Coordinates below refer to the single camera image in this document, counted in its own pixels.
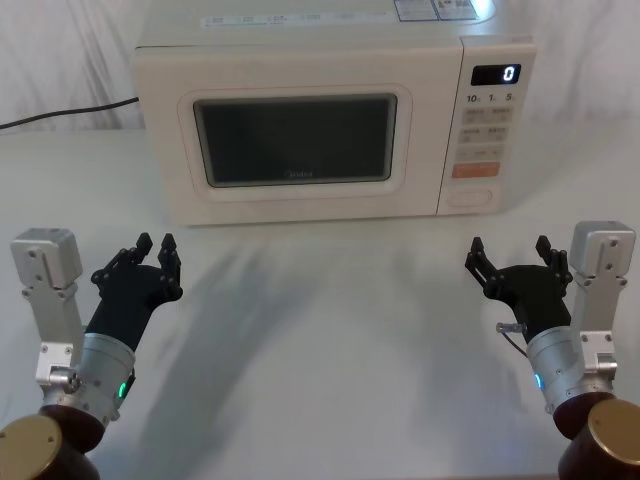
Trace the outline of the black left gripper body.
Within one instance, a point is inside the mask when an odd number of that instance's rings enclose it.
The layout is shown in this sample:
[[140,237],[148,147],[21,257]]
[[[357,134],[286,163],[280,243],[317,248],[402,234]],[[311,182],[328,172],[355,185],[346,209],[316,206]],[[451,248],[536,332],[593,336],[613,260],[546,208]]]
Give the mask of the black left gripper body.
[[163,274],[149,265],[119,265],[93,273],[100,302],[85,332],[114,338],[136,351],[153,311],[165,302]]

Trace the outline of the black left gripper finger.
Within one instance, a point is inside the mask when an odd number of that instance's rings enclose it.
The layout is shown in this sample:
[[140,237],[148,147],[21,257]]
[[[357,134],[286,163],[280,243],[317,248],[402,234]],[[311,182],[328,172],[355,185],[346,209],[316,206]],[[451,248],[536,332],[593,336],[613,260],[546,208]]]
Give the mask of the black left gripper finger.
[[91,275],[91,282],[98,288],[106,287],[112,280],[140,265],[152,245],[150,235],[147,232],[141,233],[133,247],[120,249],[103,268],[96,270]]
[[164,236],[157,258],[160,264],[160,281],[164,295],[168,301],[177,301],[183,295],[180,283],[181,260],[177,252],[176,241],[171,233]]

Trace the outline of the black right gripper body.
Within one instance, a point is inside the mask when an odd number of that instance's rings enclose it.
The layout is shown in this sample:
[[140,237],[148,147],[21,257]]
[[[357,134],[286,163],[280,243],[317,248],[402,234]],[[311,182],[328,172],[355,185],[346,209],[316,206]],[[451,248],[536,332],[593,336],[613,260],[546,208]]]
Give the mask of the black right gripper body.
[[491,278],[491,298],[511,308],[529,344],[542,332],[570,325],[571,316],[564,297],[572,280],[568,271],[556,272],[541,265],[515,265],[500,269]]

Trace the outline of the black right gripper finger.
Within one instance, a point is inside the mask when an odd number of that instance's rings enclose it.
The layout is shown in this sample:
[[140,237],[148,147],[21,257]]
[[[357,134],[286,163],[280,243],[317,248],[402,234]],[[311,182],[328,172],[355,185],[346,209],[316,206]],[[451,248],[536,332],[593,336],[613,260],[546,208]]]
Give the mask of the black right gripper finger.
[[465,260],[465,268],[482,287],[484,295],[491,300],[500,300],[502,282],[498,269],[486,257],[480,237],[474,237]]
[[573,275],[569,271],[567,251],[554,249],[545,235],[538,237],[535,248],[540,258],[551,271],[560,295],[564,298],[567,294],[568,285],[573,281]]

